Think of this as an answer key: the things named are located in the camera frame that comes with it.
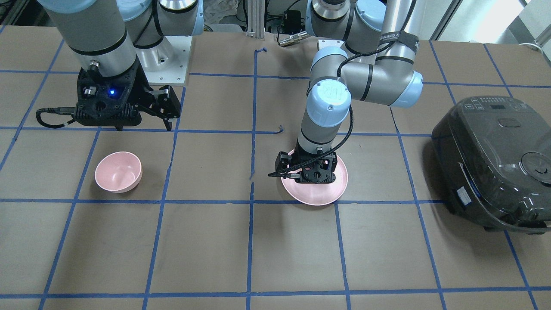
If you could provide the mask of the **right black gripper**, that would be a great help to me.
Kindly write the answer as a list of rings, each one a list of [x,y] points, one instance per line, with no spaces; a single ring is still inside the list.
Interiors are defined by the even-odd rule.
[[[181,116],[181,104],[171,86],[160,90],[150,87],[136,60],[129,69],[114,77],[103,77],[91,66],[81,69],[77,77],[77,104],[73,118],[84,126],[136,126],[140,112],[161,118],[168,131],[170,119]]]

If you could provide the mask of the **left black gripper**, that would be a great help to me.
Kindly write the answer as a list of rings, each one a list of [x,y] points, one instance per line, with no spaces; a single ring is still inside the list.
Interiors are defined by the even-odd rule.
[[[338,159],[335,152],[297,169],[297,165],[315,159],[322,153],[323,151],[318,150],[316,154],[311,154],[301,147],[297,152],[292,151],[290,154],[281,151],[275,161],[275,175],[291,178],[298,184],[331,184],[336,181],[334,172]]]

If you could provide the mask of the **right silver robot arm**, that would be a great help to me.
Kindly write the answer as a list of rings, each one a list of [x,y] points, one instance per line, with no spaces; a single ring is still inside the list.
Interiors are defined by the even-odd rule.
[[[153,89],[146,77],[175,61],[167,37],[203,32],[202,0],[42,0],[81,69],[74,107],[40,108],[37,122],[49,129],[78,122],[122,131],[142,121],[141,112],[163,120],[181,116],[173,87]]]

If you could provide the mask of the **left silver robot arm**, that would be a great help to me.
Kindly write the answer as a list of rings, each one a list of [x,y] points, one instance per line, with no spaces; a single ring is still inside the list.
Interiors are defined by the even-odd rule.
[[[343,41],[319,49],[310,68],[306,108],[295,149],[280,152],[272,177],[299,184],[334,181],[333,143],[352,100],[410,107],[419,100],[423,77],[413,65],[419,48],[424,0],[310,0],[306,31]]]

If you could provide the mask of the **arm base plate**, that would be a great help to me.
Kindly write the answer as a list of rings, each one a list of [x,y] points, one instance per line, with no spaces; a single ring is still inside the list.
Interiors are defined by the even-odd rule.
[[[193,37],[164,37],[159,45],[136,49],[152,86],[184,86],[188,74]]]

